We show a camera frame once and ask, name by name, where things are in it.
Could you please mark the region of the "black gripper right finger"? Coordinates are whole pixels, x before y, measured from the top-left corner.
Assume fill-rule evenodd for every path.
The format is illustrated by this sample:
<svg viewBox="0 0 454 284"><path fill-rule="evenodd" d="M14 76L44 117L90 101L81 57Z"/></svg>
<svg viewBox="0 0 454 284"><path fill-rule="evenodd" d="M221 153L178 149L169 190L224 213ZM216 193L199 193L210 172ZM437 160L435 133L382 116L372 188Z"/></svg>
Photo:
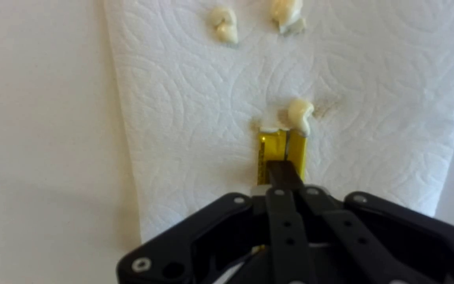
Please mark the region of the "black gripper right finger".
<svg viewBox="0 0 454 284"><path fill-rule="evenodd" d="M281 185L297 199L311 243L333 243L364 280L390 284L454 284L454 226L355 191L342 202L306 187L292 163Z"/></svg>

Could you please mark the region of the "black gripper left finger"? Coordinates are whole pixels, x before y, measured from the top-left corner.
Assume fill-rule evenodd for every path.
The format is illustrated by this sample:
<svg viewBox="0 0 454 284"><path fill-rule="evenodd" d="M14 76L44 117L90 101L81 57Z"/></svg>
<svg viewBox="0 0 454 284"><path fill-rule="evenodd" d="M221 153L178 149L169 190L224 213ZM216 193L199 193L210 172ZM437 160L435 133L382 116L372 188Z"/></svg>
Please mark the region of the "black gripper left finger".
<svg viewBox="0 0 454 284"><path fill-rule="evenodd" d="M295 195L304 185L290 163L267 166L263 196L226 195L126 254L118 284L213 284L243 262L234 284L311 284Z"/></svg>

